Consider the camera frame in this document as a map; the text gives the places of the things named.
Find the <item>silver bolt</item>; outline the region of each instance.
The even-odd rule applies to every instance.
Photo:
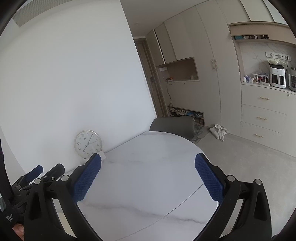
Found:
[[[231,182],[234,182],[235,181],[235,177],[234,176],[231,176],[231,175],[229,175],[227,177],[227,179],[228,179],[228,181],[231,181]]]
[[[41,182],[41,179],[40,179],[40,178],[37,178],[37,179],[34,181],[35,184],[39,184],[40,182]]]
[[[64,175],[64,176],[61,177],[61,180],[63,182],[67,181],[68,179],[69,179],[69,176],[68,175]]]
[[[256,179],[255,182],[258,184],[258,185],[261,185],[262,184],[262,181],[260,179]]]

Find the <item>ceiling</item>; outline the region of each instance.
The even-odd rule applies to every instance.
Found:
[[[133,37],[146,36],[165,20],[206,0],[120,0]]]

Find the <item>white logo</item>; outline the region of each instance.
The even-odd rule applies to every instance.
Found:
[[[6,218],[8,219],[9,222],[11,222],[11,220],[12,220],[12,215],[7,216]]]

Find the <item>round clock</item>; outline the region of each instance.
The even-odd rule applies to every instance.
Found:
[[[94,131],[84,130],[77,134],[74,147],[79,156],[89,158],[102,150],[102,141]]]

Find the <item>wire basket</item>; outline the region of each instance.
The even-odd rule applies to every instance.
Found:
[[[270,78],[269,75],[264,75],[264,74],[254,74],[254,81],[255,83],[270,83]]]

